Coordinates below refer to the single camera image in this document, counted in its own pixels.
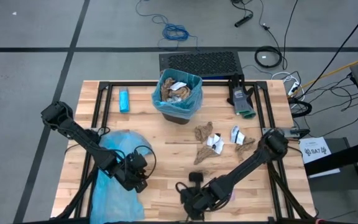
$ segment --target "gray floor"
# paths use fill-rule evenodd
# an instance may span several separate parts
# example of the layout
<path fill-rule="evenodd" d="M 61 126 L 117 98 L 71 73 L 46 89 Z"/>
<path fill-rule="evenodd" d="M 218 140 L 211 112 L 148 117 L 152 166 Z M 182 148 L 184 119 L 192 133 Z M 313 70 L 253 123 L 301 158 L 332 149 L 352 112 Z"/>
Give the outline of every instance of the gray floor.
<path fill-rule="evenodd" d="M 264 0 L 262 22 L 271 27 L 283 45 L 285 28 L 294 0 Z M 91 0 L 79 47 L 156 47 L 162 26 L 140 17 L 134 7 L 137 0 Z M 75 0 L 0 0 L 0 47 L 69 47 L 83 1 Z M 234 27 L 243 13 L 223 0 L 151 0 L 142 2 L 144 14 L 162 13 L 172 23 L 183 24 L 198 36 L 200 47 L 259 47 L 274 45 L 271 37 L 258 26 L 261 5 L 249 4 L 254 18 L 239 29 Z M 358 21 L 358 0 L 299 1 L 288 31 L 289 47 L 339 47 Z M 172 43 L 162 42 L 164 46 Z M 181 43 L 194 47 L 195 40 Z M 346 47 L 358 47 L 358 30 Z M 146 80 L 159 75 L 158 52 L 75 53 L 65 80 L 61 100 L 75 109 L 83 80 Z M 333 52 L 288 52 L 288 72 L 298 70 L 302 83 L 316 78 L 333 56 Z M 51 101 L 66 52 L 7 53 L 0 52 L 0 223 L 11 223 L 21 199 L 31 163 L 37 149 L 42 122 L 40 112 Z M 239 52 L 242 66 L 254 65 L 253 52 Z M 272 56 L 265 54 L 267 62 Z M 358 59 L 358 52 L 340 53 L 328 69 L 334 70 Z M 270 72 L 280 72 L 280 68 Z M 244 69 L 249 79 L 269 79 L 252 67 Z M 316 86 L 338 81 L 349 73 L 345 70 L 321 80 Z M 355 88 L 349 87 L 352 93 Z M 345 101 L 327 93 L 313 102 L 315 111 Z M 331 109 L 307 117 L 311 133 L 320 136 L 354 120 L 358 106 L 341 112 Z M 297 119 L 305 127 L 303 119 Z M 358 144 L 358 122 L 328 135 L 347 137 Z M 51 133 L 37 176 L 25 221 L 46 220 L 62 168 L 67 140 Z M 358 223 L 358 192 L 313 192 L 320 217 Z"/>

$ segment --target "crumpled brown paper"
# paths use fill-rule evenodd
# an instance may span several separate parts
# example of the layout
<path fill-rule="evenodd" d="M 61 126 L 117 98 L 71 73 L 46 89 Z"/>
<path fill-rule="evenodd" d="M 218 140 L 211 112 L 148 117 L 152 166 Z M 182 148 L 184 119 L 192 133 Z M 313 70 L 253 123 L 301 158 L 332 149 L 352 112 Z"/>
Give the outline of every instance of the crumpled brown paper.
<path fill-rule="evenodd" d="M 197 146 L 197 156 L 196 159 L 194 160 L 194 165 L 203 162 L 204 159 L 208 157 L 217 157 L 217 156 L 220 155 L 216 153 L 213 149 L 211 149 L 209 146 Z"/>
<path fill-rule="evenodd" d="M 181 100 L 184 100 L 189 97 L 190 92 L 190 89 L 187 86 L 184 86 L 175 91 L 171 90 L 169 92 L 169 97 L 179 96 Z"/>
<path fill-rule="evenodd" d="M 243 161 L 244 158 L 242 156 L 242 154 L 245 151 L 248 151 L 252 148 L 252 146 L 254 145 L 255 139 L 253 138 L 244 138 L 242 145 L 236 145 L 236 153 L 237 153 L 237 157 L 239 158 L 239 161 Z"/>
<path fill-rule="evenodd" d="M 196 139 L 201 143 L 205 142 L 205 140 L 208 139 L 208 136 L 212 134 L 212 129 L 213 129 L 212 122 L 208 122 L 206 126 L 201 126 L 201 125 L 197 126 L 194 129 L 194 132 L 196 134 Z"/>
<path fill-rule="evenodd" d="M 164 84 L 161 85 L 161 100 L 166 101 L 169 98 L 170 87 L 174 84 L 174 79 L 167 78 Z"/>

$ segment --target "plastic bag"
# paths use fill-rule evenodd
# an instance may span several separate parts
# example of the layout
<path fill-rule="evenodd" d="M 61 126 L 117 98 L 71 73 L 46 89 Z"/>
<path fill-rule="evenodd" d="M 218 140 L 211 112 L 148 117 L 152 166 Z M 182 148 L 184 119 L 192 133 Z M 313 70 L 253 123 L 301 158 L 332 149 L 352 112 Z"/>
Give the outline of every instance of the plastic bag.
<path fill-rule="evenodd" d="M 162 101 L 161 85 L 167 78 L 173 78 L 176 82 L 186 83 L 191 90 L 189 97 L 177 103 L 167 103 Z M 177 118 L 190 119 L 203 104 L 202 85 L 203 80 L 199 76 L 174 69 L 166 69 L 162 74 L 160 81 L 158 81 L 155 91 L 152 93 L 153 105 L 157 110 L 164 114 Z"/>
<path fill-rule="evenodd" d="M 99 145 L 106 149 L 119 149 L 125 155 L 133 152 L 137 146 L 151 148 L 143 136 L 130 130 L 106 134 L 102 137 Z M 136 150 L 143 156 L 150 152 L 146 147 Z M 125 190 L 115 177 L 110 179 L 99 170 L 93 192 L 90 223 L 133 222 L 142 219 L 144 219 L 144 209 L 137 199 L 136 191 Z"/>

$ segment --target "blue object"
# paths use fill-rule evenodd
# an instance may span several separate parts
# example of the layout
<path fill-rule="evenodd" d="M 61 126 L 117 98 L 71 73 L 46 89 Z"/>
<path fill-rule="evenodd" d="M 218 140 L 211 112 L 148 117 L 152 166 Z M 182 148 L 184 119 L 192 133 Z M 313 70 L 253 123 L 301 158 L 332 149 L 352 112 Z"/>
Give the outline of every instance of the blue object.
<path fill-rule="evenodd" d="M 189 37 L 194 37 L 196 39 L 196 49 L 198 49 L 198 37 L 195 35 L 190 35 L 189 32 L 186 30 L 185 26 L 183 25 L 175 25 L 171 24 L 168 21 L 168 18 L 162 14 L 141 14 L 137 10 L 137 6 L 142 2 L 142 0 L 139 0 L 139 2 L 135 6 L 136 13 L 140 16 L 149 17 L 152 16 L 152 22 L 155 24 L 163 24 L 165 25 L 164 29 L 162 30 L 162 36 L 163 38 L 160 39 L 157 43 L 157 46 L 160 49 L 170 49 L 170 50 L 176 50 L 179 47 L 179 42 L 186 41 Z M 160 47 L 161 40 L 175 40 L 177 41 L 177 46 L 175 48 L 173 47 Z"/>
<path fill-rule="evenodd" d="M 128 96 L 128 88 L 120 88 L 119 89 L 119 111 L 121 113 L 129 112 L 129 96 Z"/>
<path fill-rule="evenodd" d="M 99 145 L 106 149 L 119 149 L 125 155 L 133 152 L 137 146 L 151 148 L 143 136 L 130 130 L 106 134 Z M 146 147 L 140 147 L 137 152 L 146 155 L 149 150 Z M 137 199 L 136 191 L 125 190 L 115 177 L 110 179 L 99 170 L 93 192 L 90 223 L 133 222 L 142 219 L 144 219 L 144 209 Z"/>
<path fill-rule="evenodd" d="M 173 78 L 176 82 L 184 82 L 191 90 L 188 98 L 178 103 L 167 103 L 161 100 L 161 86 L 167 78 Z M 166 69 L 152 93 L 152 101 L 155 108 L 164 114 L 183 119 L 190 119 L 203 104 L 203 80 L 197 76 L 175 69 Z"/>

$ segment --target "power adapter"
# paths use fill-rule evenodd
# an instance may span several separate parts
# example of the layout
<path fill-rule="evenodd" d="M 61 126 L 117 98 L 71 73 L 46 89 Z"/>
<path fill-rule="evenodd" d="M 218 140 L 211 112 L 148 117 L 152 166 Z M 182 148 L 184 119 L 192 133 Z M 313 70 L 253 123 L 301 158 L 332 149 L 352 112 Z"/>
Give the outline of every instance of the power adapter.
<path fill-rule="evenodd" d="M 234 26 L 239 27 L 239 26 L 243 25 L 245 22 L 247 22 L 248 20 L 252 19 L 253 16 L 254 16 L 253 14 L 249 14 L 248 16 L 245 16 L 244 18 L 242 18 L 238 22 L 236 22 L 234 24 Z"/>

